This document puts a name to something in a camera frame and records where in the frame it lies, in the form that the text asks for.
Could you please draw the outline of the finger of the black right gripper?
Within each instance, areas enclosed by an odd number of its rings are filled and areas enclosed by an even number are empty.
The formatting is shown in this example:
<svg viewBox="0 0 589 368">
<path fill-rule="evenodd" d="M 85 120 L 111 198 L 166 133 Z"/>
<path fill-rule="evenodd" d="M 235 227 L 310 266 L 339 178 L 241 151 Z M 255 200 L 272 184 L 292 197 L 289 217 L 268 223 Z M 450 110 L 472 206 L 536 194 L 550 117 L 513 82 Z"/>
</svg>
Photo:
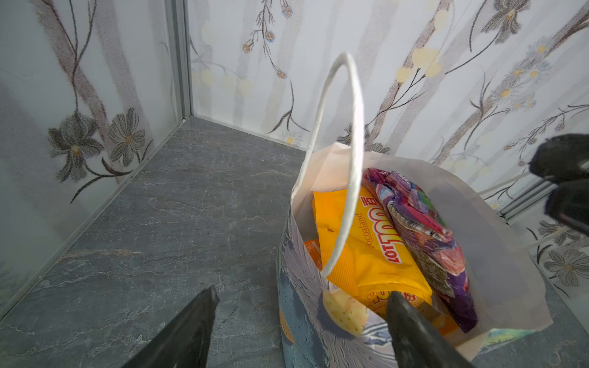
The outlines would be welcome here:
<svg viewBox="0 0 589 368">
<path fill-rule="evenodd" d="M 548 181 L 588 179 L 588 135 L 569 133 L 546 140 L 529 163 L 529 171 Z"/>
<path fill-rule="evenodd" d="M 547 199 L 545 214 L 588 236 L 588 179 L 558 184 Z"/>
</svg>

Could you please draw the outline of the purple snack packet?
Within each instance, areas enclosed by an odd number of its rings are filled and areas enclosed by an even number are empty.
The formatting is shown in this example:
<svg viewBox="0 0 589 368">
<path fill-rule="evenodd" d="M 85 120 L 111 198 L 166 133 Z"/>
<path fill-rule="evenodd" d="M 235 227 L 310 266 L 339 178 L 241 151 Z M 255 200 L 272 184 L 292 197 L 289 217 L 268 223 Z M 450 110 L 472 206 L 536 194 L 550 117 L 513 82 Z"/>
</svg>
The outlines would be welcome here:
<svg viewBox="0 0 589 368">
<path fill-rule="evenodd" d="M 462 332 L 478 324 L 466 260 L 429 196 L 397 171 L 366 170 L 363 184 L 377 197 L 429 286 Z"/>
</svg>

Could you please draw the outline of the floral white paper bag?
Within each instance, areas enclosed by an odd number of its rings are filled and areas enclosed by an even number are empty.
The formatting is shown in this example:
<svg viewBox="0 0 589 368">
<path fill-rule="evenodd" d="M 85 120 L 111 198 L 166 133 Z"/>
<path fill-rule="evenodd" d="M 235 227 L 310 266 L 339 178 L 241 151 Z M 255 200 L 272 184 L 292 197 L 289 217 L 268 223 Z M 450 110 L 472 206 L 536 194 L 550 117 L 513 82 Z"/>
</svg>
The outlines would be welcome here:
<svg viewBox="0 0 589 368">
<path fill-rule="evenodd" d="M 514 231 L 469 185 L 422 160 L 364 150 L 348 69 L 351 143 L 308 147 L 291 192 L 277 283 L 289 367 L 468 367 L 552 323 Z"/>
</svg>

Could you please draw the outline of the orange chips packet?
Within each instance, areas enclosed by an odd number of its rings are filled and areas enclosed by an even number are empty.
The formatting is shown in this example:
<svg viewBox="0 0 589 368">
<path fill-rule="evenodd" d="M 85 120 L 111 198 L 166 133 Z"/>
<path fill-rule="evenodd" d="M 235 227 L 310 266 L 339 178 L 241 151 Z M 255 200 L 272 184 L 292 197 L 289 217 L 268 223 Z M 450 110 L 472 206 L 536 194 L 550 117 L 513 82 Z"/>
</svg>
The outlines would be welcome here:
<svg viewBox="0 0 589 368">
<path fill-rule="evenodd" d="M 323 264 L 321 259 L 321 247 L 318 239 L 305 242 L 305 248 L 310 255 L 312 261 L 319 271 L 322 270 Z"/>
</svg>

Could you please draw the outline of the yellow mango gummy packet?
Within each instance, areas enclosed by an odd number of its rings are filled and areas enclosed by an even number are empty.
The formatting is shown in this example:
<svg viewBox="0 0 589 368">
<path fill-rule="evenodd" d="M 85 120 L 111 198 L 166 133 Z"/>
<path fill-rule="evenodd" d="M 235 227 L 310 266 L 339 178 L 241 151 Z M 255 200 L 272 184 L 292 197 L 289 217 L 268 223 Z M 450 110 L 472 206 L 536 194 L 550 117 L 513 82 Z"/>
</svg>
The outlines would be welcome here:
<svg viewBox="0 0 589 368">
<path fill-rule="evenodd" d="M 336 287 L 382 318 L 394 291 L 420 311 L 442 335 L 458 329 L 433 308 L 433 290 L 378 200 L 360 189 L 348 240 L 328 276 Z"/>
</svg>

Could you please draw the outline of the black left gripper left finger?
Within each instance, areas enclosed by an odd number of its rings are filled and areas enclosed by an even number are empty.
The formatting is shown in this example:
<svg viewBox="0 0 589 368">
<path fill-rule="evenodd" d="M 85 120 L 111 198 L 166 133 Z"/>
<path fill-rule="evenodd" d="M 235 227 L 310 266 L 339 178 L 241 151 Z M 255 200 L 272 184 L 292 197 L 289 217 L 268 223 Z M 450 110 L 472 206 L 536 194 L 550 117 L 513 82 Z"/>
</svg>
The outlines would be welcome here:
<svg viewBox="0 0 589 368">
<path fill-rule="evenodd" d="M 213 286 L 202 290 L 123 368 L 205 367 L 218 304 Z"/>
</svg>

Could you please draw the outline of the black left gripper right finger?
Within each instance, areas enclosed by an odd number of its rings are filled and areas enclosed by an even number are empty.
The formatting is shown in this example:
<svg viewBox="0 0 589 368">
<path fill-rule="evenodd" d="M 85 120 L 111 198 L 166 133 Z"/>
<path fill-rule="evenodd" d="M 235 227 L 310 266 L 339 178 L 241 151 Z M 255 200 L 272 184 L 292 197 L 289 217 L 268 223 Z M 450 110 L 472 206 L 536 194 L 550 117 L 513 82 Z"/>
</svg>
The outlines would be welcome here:
<svg viewBox="0 0 589 368">
<path fill-rule="evenodd" d="M 386 317 L 399 367 L 472 367 L 400 292 L 390 294 Z"/>
</svg>

